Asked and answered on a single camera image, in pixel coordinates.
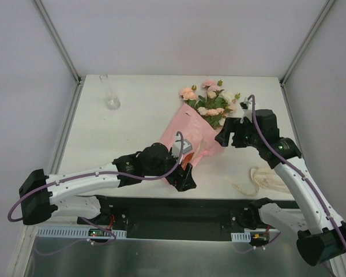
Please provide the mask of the pink wrapping paper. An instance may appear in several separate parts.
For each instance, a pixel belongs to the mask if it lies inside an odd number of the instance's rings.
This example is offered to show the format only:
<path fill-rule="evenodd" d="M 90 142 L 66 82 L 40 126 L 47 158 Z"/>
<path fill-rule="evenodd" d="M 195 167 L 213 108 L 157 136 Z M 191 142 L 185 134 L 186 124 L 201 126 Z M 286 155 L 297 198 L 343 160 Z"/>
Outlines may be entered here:
<path fill-rule="evenodd" d="M 214 130 L 199 113 L 187 104 L 183 104 L 177 110 L 159 142 L 170 149 L 175 142 L 177 131 L 180 131 L 193 147 L 193 150 L 184 156 L 184 160 L 190 162 L 193 167 L 204 156 L 217 155 L 223 150 L 215 140 L 218 131 Z"/>

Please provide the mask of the pink artificial flower bouquet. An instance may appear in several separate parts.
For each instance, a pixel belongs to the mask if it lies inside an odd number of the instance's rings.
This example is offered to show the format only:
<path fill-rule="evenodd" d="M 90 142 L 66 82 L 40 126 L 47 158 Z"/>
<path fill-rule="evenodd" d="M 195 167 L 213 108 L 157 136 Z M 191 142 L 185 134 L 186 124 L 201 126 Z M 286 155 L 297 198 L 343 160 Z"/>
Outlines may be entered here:
<path fill-rule="evenodd" d="M 193 108 L 210 126 L 220 129 L 225 120 L 237 111 L 240 93 L 232 93 L 223 87 L 223 80 L 207 79 L 203 81 L 202 95 L 197 93 L 196 85 L 182 88 L 179 97 Z"/>

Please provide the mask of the cream ribbon gold lettering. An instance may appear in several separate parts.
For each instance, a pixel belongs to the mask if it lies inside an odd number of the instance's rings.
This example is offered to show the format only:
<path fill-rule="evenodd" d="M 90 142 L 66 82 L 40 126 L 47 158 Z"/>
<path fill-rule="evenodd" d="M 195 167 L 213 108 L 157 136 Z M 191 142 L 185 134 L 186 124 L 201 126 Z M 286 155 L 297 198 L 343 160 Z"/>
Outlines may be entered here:
<path fill-rule="evenodd" d="M 224 176 L 224 180 L 245 196 L 257 196 L 260 189 L 291 194 L 284 181 L 268 167 L 252 167 L 249 177 L 251 185 L 246 187 L 240 186 L 228 175 Z"/>

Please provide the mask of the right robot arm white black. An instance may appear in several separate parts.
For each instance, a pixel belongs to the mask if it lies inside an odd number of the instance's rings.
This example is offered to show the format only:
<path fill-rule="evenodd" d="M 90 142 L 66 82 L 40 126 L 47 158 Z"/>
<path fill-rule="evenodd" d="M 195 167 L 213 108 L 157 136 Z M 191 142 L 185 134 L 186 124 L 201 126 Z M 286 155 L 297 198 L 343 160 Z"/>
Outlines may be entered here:
<path fill-rule="evenodd" d="M 280 136 L 272 110 L 257 110 L 253 118 L 227 118 L 215 140 L 222 146 L 255 148 L 259 156 L 285 183 L 304 219 L 282 210 L 264 197 L 250 203 L 237 221 L 244 228 L 264 224 L 275 227 L 296 241 L 303 260 L 312 266 L 346 253 L 346 222 L 332 208 L 314 180 L 308 176 L 304 158 L 295 142 Z"/>

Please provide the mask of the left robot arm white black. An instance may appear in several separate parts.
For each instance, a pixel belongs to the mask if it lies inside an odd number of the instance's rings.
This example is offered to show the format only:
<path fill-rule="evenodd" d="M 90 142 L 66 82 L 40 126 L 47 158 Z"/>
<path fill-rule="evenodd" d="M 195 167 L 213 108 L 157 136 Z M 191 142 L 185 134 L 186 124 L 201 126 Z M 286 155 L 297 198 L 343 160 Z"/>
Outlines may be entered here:
<path fill-rule="evenodd" d="M 76 216 L 105 224 L 110 219 L 110 210 L 94 197 L 82 199 L 82 194 L 160 179 L 179 192 L 194 189 L 192 165 L 182 166 L 183 157 L 192 150 L 187 140 L 176 141 L 171 148 L 154 143 L 143 151 L 83 172 L 45 175 L 42 169 L 34 170 L 18 191 L 21 221 L 25 225 L 35 225 L 54 216 Z"/>

